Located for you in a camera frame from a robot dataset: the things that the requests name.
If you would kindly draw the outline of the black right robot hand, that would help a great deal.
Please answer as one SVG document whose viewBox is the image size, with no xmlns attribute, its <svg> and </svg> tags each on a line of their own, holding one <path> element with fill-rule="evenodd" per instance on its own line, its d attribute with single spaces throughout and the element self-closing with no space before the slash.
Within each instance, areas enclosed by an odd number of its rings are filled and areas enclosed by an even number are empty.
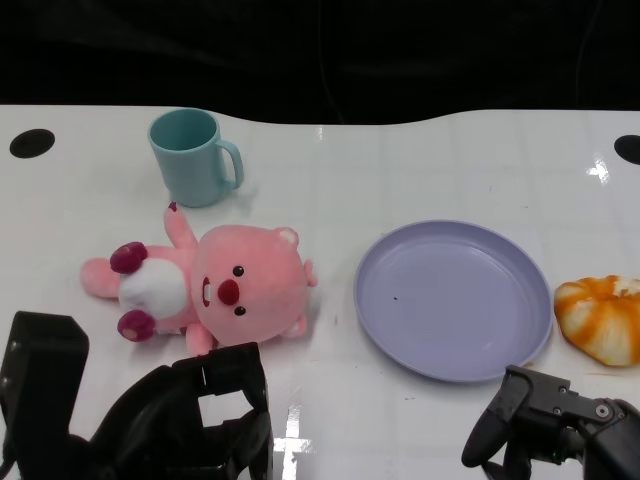
<svg viewBox="0 0 640 480">
<path fill-rule="evenodd" d="M 584 479 L 639 477 L 639 410 L 587 398 L 559 377 L 511 365 L 462 452 L 489 479 L 529 479 L 534 460 L 576 460 Z"/>
</svg>

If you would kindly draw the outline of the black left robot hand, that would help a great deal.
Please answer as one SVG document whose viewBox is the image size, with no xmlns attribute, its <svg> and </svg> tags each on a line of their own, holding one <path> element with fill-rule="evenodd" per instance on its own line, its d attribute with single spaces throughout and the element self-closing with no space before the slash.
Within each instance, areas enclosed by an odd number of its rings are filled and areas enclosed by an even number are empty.
<svg viewBox="0 0 640 480">
<path fill-rule="evenodd" d="M 273 475 L 256 344 L 160 366 L 88 439 L 71 433 L 89 339 L 69 316 L 18 312 L 1 366 L 1 471 L 24 479 L 254 479 Z"/>
</svg>

